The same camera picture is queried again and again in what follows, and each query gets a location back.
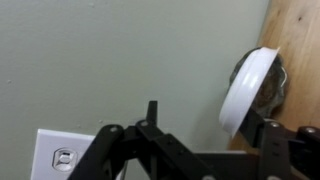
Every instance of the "light green wall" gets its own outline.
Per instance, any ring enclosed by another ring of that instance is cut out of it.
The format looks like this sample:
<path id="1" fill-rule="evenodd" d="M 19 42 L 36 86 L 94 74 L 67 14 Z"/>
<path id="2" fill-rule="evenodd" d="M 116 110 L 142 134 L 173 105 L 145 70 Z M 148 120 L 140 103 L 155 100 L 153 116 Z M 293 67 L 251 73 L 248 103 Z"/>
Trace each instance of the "light green wall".
<path id="1" fill-rule="evenodd" d="M 0 0 L 0 179 L 29 179 L 38 128 L 127 126 L 151 99 L 165 132 L 192 150 L 225 149 L 228 77 L 255 46 L 267 5 Z"/>

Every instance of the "wall outlet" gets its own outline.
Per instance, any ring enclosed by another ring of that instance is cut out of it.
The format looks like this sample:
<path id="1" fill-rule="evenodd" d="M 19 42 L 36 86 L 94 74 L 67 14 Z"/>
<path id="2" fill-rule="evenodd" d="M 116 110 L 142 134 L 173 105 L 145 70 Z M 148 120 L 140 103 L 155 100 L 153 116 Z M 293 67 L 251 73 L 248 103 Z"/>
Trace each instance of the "wall outlet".
<path id="1" fill-rule="evenodd" d="M 90 135 L 38 129 L 31 180 L 66 180 L 93 139 Z"/>

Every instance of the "bolt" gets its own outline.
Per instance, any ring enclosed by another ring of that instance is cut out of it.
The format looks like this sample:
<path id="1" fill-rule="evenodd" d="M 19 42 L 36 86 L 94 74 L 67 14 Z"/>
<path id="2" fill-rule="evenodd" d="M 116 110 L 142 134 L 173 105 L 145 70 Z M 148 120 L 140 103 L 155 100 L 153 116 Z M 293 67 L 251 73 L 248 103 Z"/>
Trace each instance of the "bolt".
<path id="1" fill-rule="evenodd" d="M 111 132 L 116 132 L 116 131 L 118 131 L 117 126 L 113 126 L 113 127 L 110 129 L 110 131 L 111 131 Z"/>
<path id="2" fill-rule="evenodd" d="M 148 122 L 147 121 L 141 122 L 141 126 L 148 126 Z"/>
<path id="3" fill-rule="evenodd" d="M 276 122 L 271 122 L 270 125 L 271 125 L 272 127 L 279 127 L 279 126 L 280 126 L 280 125 L 279 125 L 278 123 L 276 123 Z"/>
<path id="4" fill-rule="evenodd" d="M 215 178 L 211 175 L 203 176 L 202 180 L 215 180 Z"/>
<path id="5" fill-rule="evenodd" d="M 316 132 L 316 130 L 314 128 L 310 128 L 310 127 L 306 128 L 306 131 L 308 133 L 315 133 Z"/>
<path id="6" fill-rule="evenodd" d="M 170 139 L 170 140 L 168 141 L 168 144 L 173 144 L 173 140 Z"/>
<path id="7" fill-rule="evenodd" d="M 281 178 L 277 176 L 268 176 L 267 180 L 281 180 Z"/>
<path id="8" fill-rule="evenodd" d="M 184 152 L 185 152 L 184 149 L 181 149 L 181 150 L 179 151 L 179 154 L 182 155 Z"/>
<path id="9" fill-rule="evenodd" d="M 71 162 L 71 158 L 68 155 L 61 155 L 59 157 L 59 161 L 64 164 L 69 164 Z"/>

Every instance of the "black metal bracket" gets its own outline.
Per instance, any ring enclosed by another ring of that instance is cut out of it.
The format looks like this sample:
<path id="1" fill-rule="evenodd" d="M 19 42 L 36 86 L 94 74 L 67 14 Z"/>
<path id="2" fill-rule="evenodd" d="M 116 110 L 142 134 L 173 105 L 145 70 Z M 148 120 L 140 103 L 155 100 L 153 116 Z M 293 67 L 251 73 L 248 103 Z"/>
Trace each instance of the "black metal bracket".
<path id="1" fill-rule="evenodd" d="M 290 179 L 291 165 L 310 179 L 320 179 L 315 166 L 320 161 L 320 129 L 305 126 L 293 132 L 250 109 L 239 131 L 252 147 L 260 149 L 261 179 L 270 174 Z"/>
<path id="2" fill-rule="evenodd" d="M 301 127 L 296 134 L 250 110 L 240 132 L 253 147 L 260 148 L 260 155 L 254 155 L 194 154 L 156 125 L 157 102 L 150 101 L 146 119 L 135 126 L 103 127 L 69 180 L 114 180 L 126 161 L 134 158 L 152 180 L 291 180 L 290 164 L 308 177 L 320 179 L 317 166 L 312 166 L 320 159 L 320 130 L 314 127 Z"/>

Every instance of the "white outlet plate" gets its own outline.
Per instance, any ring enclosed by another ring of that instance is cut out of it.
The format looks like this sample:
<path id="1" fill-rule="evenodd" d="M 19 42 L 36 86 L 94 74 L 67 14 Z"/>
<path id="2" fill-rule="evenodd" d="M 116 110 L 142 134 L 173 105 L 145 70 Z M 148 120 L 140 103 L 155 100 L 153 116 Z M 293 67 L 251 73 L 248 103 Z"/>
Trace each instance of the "white outlet plate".
<path id="1" fill-rule="evenodd" d="M 61 172 L 53 167 L 55 152 L 70 149 L 76 153 L 78 163 L 93 139 L 90 135 L 38 129 L 31 180 L 66 180 L 72 170 Z"/>

